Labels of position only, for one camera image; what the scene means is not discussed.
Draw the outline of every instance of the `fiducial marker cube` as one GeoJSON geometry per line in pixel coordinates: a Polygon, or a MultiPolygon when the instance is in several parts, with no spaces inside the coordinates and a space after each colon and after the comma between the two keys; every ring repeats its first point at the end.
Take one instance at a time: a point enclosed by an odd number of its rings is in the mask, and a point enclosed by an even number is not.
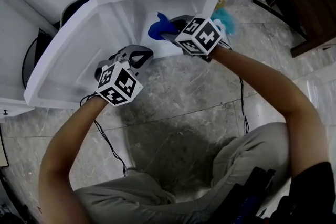
{"type": "Polygon", "coordinates": [[[210,18],[204,19],[197,15],[175,41],[191,55],[208,55],[222,37],[210,18]]]}
{"type": "Polygon", "coordinates": [[[112,106],[120,106],[132,102],[142,88],[131,72],[123,68],[121,63],[115,62],[103,68],[96,93],[112,106]]]}

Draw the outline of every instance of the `forearm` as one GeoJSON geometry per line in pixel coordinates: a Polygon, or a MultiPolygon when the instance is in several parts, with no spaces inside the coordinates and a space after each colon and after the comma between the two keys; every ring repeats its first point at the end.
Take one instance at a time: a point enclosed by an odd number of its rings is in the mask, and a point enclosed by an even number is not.
{"type": "Polygon", "coordinates": [[[42,160],[40,175],[68,176],[86,134],[107,102],[93,97],[78,109],[52,138],[42,160]]]}
{"type": "Polygon", "coordinates": [[[220,46],[215,47],[210,57],[240,76],[284,116],[303,103],[310,105],[292,81],[261,62],[220,46]]]}

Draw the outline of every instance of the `person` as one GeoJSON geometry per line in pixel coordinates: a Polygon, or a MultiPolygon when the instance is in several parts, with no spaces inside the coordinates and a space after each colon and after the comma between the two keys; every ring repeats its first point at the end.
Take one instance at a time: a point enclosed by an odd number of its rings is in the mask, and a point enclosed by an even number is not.
{"type": "Polygon", "coordinates": [[[210,191],[194,201],[174,203],[174,196],[150,175],[136,171],[73,191],[69,172],[89,128],[107,105],[93,97],[56,133],[43,157],[38,187],[45,223],[206,222],[254,167],[275,171],[265,202],[292,178],[289,196],[265,223],[326,223],[335,188],[326,130],[314,106],[292,81],[258,61],[220,46],[210,56],[249,83],[286,123],[261,126],[222,148],[213,162],[210,191]]]}

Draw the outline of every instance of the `marble floor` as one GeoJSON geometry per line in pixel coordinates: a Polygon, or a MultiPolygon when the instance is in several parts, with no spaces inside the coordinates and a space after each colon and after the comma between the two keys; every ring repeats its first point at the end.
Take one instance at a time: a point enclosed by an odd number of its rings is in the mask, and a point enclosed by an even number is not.
{"type": "MultiPolygon", "coordinates": [[[[318,108],[336,169],[336,46],[292,59],[289,49],[301,38],[288,26],[251,0],[229,0],[226,8],[237,24],[236,33],[228,37],[232,48],[283,72],[318,108]]],[[[244,135],[239,79],[214,61],[175,56],[155,60],[142,82],[144,90],[134,102],[106,107],[98,122],[127,167],[157,178],[178,201],[197,198],[199,190],[208,188],[214,156],[244,135]]],[[[284,120],[247,84],[244,96],[250,130],[284,120]]],[[[3,171],[38,221],[40,162],[51,137],[72,114],[37,108],[1,124],[9,161],[3,171]]],[[[121,163],[92,127],[71,171],[73,188],[121,176],[121,163]]]]}

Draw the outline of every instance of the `blue plush toy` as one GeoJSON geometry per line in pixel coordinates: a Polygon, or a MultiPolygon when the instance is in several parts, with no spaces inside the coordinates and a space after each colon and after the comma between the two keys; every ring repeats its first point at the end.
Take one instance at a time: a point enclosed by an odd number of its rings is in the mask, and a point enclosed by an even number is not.
{"type": "Polygon", "coordinates": [[[170,33],[170,34],[178,34],[178,29],[171,23],[168,18],[162,13],[158,12],[158,18],[160,21],[151,25],[148,30],[148,35],[155,40],[163,40],[161,37],[161,33],[170,33]]]}

